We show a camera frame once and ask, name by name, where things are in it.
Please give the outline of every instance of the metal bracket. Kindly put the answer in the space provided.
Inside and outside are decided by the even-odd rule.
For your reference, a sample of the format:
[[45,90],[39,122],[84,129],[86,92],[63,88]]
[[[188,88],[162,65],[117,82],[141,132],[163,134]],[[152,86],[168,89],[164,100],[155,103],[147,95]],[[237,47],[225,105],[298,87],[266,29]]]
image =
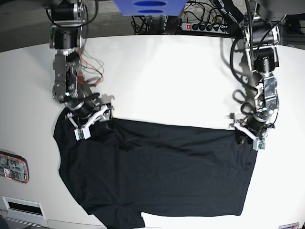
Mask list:
[[254,97],[255,108],[257,112],[262,112],[264,109],[264,84],[259,83],[256,88],[257,94]]
[[[83,23],[85,23],[85,20],[83,18],[83,13],[85,9],[85,4],[82,3],[81,0],[77,1],[73,5],[73,20],[54,20],[54,22],[62,27],[65,26],[80,26]],[[50,17],[52,17],[52,9],[47,10],[48,14]],[[51,49],[55,48],[55,33],[58,31],[63,31],[64,28],[59,28],[56,25],[52,24],[51,25],[51,32],[50,32],[50,42],[49,46]],[[69,55],[70,53],[74,52],[77,48],[81,48],[82,46],[82,27],[76,28],[77,30],[77,37],[76,37],[76,42],[77,42],[77,47],[69,48],[69,49],[57,49],[58,53],[61,55]]]
[[[256,25],[256,23],[258,25],[260,25],[262,19],[260,18],[260,16],[258,16],[257,14],[254,14],[254,18],[253,18],[253,25]],[[261,33],[260,30],[258,31],[253,31],[253,36],[256,37],[254,43],[253,43],[253,51],[255,52],[257,50],[257,45],[260,41],[260,39],[263,37],[264,33]],[[263,43],[263,45],[260,46],[259,50],[262,51],[264,49],[272,49],[273,51],[273,56],[274,56],[274,64],[275,67],[279,66],[279,60],[278,60],[278,54],[277,54],[277,45],[279,44],[279,29],[278,26],[275,26],[271,32],[270,32],[272,37],[272,41],[269,41],[268,37],[265,38],[264,42],[266,40],[269,41],[269,43]],[[244,46],[245,46],[245,52],[246,52],[246,56],[247,56],[247,60],[248,60],[248,65],[249,65],[249,69],[252,72],[255,72],[256,69],[254,68],[253,65],[251,65],[251,56],[250,56],[250,32],[249,32],[249,23],[247,21],[247,17],[245,17],[244,20],[244,36],[245,36],[245,41],[244,41]]]
[[67,118],[75,127],[74,133],[76,140],[79,141],[82,139],[88,139],[91,137],[89,127],[95,124],[97,121],[100,122],[109,121],[111,118],[111,108],[109,108],[106,105],[103,105],[99,111],[97,111],[96,113],[94,113],[94,115],[92,115],[92,117],[88,120],[88,122],[85,125],[81,126],[81,128],[79,128],[75,123],[72,113],[67,113]]
[[273,114],[277,106],[276,79],[274,76],[264,78],[264,100],[267,111]]
[[263,134],[263,137],[256,137],[254,134],[252,134],[247,128],[240,126],[239,123],[234,123],[233,127],[235,127],[237,130],[244,132],[249,138],[253,140],[253,149],[259,150],[259,149],[265,149],[266,146],[266,137],[269,134],[270,128],[266,130],[266,132]]
[[53,88],[53,99],[59,103],[64,101],[66,93],[66,56],[56,54],[53,62],[53,69],[55,71],[55,82]]

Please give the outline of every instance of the black cable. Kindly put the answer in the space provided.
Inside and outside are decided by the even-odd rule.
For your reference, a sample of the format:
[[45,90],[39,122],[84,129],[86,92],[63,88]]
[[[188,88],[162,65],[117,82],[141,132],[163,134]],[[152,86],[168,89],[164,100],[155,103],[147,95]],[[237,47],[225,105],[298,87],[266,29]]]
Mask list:
[[94,100],[97,99],[100,96],[100,93],[93,93],[85,98],[78,99],[77,102],[80,104],[81,102],[86,102],[88,100]]
[[193,12],[191,12],[191,11],[184,11],[184,13],[190,13],[190,14],[192,14],[198,21],[200,21],[201,19],[200,18],[198,18]]
[[247,83],[245,83],[240,77],[238,77],[238,75],[235,72],[234,66],[233,66],[233,56],[234,56],[234,51],[235,51],[235,46],[237,45],[238,41],[240,40],[239,37],[237,37],[232,46],[231,46],[231,51],[230,51],[230,69],[234,75],[234,77],[246,88],[257,91],[257,89],[255,87],[252,87],[251,85],[248,85]]
[[131,22],[131,24],[132,24],[132,27],[133,27],[133,32],[134,32],[134,35],[137,35],[137,34],[139,34],[140,32],[143,32],[143,34],[145,34],[146,32],[147,32],[147,22],[146,22],[146,19],[144,18],[142,18],[141,16],[138,16],[138,18],[140,18],[141,20],[142,20],[142,24],[141,24],[141,26],[139,26],[136,22],[135,22],[135,18],[134,18],[134,16],[132,16],[132,22]]
[[81,65],[81,67],[86,68],[86,69],[92,69],[92,70],[96,71],[97,73],[99,73],[103,77],[103,74],[99,70],[97,70],[97,69],[86,67],[84,65]]
[[[85,5],[85,10],[86,10],[86,18],[87,18],[86,21],[88,21],[89,20],[89,15],[88,15],[88,9],[87,9],[86,5]],[[80,50],[81,54],[83,54],[83,52],[84,52],[85,45],[86,45],[87,39],[88,39],[88,34],[89,34],[89,25],[86,26],[86,40],[85,40],[85,42],[83,43],[83,45],[81,47],[81,50]]]
[[85,22],[82,25],[77,25],[77,26],[61,26],[61,25],[57,24],[52,19],[52,17],[49,15],[48,9],[46,9],[46,13],[47,13],[47,16],[48,16],[50,22],[52,22],[52,24],[56,25],[59,28],[63,28],[63,29],[67,29],[67,30],[74,30],[74,29],[77,29],[77,28],[81,28],[82,26],[89,25],[91,22],[93,22],[95,20],[97,14],[99,12],[99,1],[98,0],[94,0],[94,1],[95,1],[95,13],[94,13],[94,16],[93,16],[93,18],[90,21],[87,21],[87,22]]
[[214,7],[217,7],[215,2],[213,0],[210,0],[210,3],[214,6]]
[[262,46],[262,44],[263,44],[263,42],[264,42],[266,36],[268,36],[268,34],[271,32],[271,30],[272,30],[275,26],[277,26],[277,25],[281,22],[281,20],[277,21],[273,26],[271,26],[271,27],[268,29],[268,31],[265,33],[265,35],[262,37],[262,39],[259,41],[259,43],[258,43],[258,45],[257,45],[257,49],[256,49],[256,54],[255,54],[255,56],[254,56],[254,60],[257,59],[259,48]]
[[214,11],[214,12],[215,12],[216,16],[218,16],[218,17],[222,17],[221,15],[217,15],[216,10],[217,10],[217,8],[213,8],[213,9],[211,9],[211,11],[210,11],[210,13],[209,13],[209,17],[208,17],[208,19],[206,20],[206,24],[205,24],[205,25],[207,25],[207,24],[210,22],[210,18],[211,18],[212,11]]
[[245,109],[246,107],[249,107],[250,110],[251,110],[253,113],[255,112],[255,108],[254,108],[250,103],[245,102],[245,103],[243,103],[242,106],[240,107],[240,111],[241,111],[244,115],[246,115],[246,116],[252,115],[252,113],[249,113],[249,112],[244,111],[244,109]]
[[197,4],[196,0],[194,0],[193,3],[189,3],[189,6],[186,7],[184,10],[187,10],[188,8],[190,8],[191,6],[195,6]]
[[133,32],[134,32],[134,35],[136,35],[136,33],[137,33],[137,27],[136,27],[135,19],[134,19],[133,16],[132,16],[132,21],[133,21],[133,24],[132,24],[132,22],[131,22],[131,24],[133,25]]
[[252,25],[252,17],[251,17],[251,9],[250,4],[248,0],[245,0],[246,8],[247,8],[247,14],[248,14],[248,24],[249,24],[249,39],[250,39],[250,60],[251,60],[251,66],[253,66],[254,61],[254,54],[253,54],[253,25]]
[[[236,98],[236,94],[237,94],[237,93],[239,93],[239,94],[244,98],[243,101]],[[245,95],[241,90],[239,90],[239,89],[233,91],[232,97],[233,97],[233,99],[234,99],[235,101],[237,101],[239,104],[243,104],[243,103],[245,102],[245,100],[246,100],[246,95]]]
[[221,15],[216,15],[215,17],[212,18],[212,21],[215,20],[216,24],[222,24],[224,18]]
[[208,3],[206,3],[206,2],[199,2],[199,1],[193,1],[193,0],[189,0],[189,1],[187,1],[186,3],[195,3],[195,5],[198,4],[198,5],[201,5],[201,6],[207,5],[207,6],[211,7],[211,8],[214,7],[214,6],[211,6],[210,4],[208,4]]
[[201,23],[203,22],[203,19],[204,19],[204,15],[205,15],[205,7],[202,6],[202,9],[203,9],[203,13],[202,13],[202,16],[201,16],[201,20],[200,22],[197,24],[198,26],[201,25]]
[[278,117],[278,112],[276,113],[275,121],[272,123],[272,126],[275,125],[275,123],[276,123],[276,121],[277,121],[277,117]]

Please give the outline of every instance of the white table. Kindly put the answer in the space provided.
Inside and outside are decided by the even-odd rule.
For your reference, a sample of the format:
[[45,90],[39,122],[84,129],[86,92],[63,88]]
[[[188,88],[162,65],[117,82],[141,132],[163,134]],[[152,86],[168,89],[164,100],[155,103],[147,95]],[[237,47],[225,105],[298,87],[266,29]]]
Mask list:
[[[232,92],[241,88],[221,58],[232,41],[191,36],[125,36],[89,39],[86,50],[104,61],[96,90],[113,95],[114,116],[162,124],[227,129],[239,111]],[[42,204],[46,220],[102,225],[88,216],[58,174],[52,137],[62,105],[52,99],[55,51],[38,45],[0,53],[0,148],[27,159],[26,185],[0,178],[0,195]],[[241,55],[236,54],[236,69]],[[280,114],[258,154],[241,216],[159,217],[143,213],[146,227],[276,229],[305,221],[305,52],[279,47],[275,71]]]

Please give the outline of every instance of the gray floor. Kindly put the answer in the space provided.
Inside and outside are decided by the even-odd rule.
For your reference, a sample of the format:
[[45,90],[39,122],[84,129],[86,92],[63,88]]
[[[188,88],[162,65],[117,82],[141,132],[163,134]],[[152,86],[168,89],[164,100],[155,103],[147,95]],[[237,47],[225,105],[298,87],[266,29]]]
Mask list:
[[[244,0],[233,0],[233,2],[242,13],[245,12]],[[89,17],[92,17],[94,1],[88,1],[87,6]],[[131,17],[123,17],[111,0],[100,2],[99,6],[97,18],[90,24],[88,35],[90,38],[133,35]],[[43,9],[0,15],[0,52],[48,43],[49,39],[50,23]]]

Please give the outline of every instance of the electrical outlet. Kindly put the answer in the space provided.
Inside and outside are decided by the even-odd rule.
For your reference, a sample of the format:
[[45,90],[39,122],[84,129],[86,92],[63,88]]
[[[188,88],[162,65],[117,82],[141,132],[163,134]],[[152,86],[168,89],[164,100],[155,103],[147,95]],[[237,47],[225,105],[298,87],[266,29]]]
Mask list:
[[212,26],[211,23],[208,23],[205,26],[205,22],[203,22],[201,24],[184,22],[181,25],[181,29],[183,31],[212,32],[212,33],[219,33],[219,34],[228,34],[227,31],[226,31],[227,30],[226,25],[214,25],[214,26]]

